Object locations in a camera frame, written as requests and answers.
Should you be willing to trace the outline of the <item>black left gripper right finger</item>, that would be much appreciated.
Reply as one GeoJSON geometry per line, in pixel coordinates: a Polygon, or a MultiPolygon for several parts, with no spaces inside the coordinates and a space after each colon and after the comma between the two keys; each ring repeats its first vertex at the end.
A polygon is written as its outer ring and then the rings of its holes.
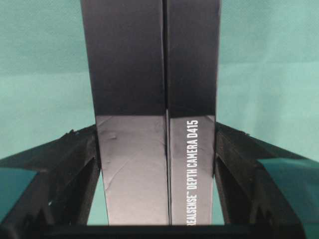
{"type": "Polygon", "coordinates": [[[318,238],[318,162],[218,123],[214,167],[217,238],[318,238]]]}

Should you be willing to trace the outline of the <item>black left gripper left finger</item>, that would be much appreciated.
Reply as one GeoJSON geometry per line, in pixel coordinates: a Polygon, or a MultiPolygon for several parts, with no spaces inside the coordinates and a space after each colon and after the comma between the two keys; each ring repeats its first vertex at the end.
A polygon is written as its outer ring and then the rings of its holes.
{"type": "Polygon", "coordinates": [[[99,175],[95,125],[2,159],[1,238],[39,238],[48,226],[86,225],[99,175]]]}

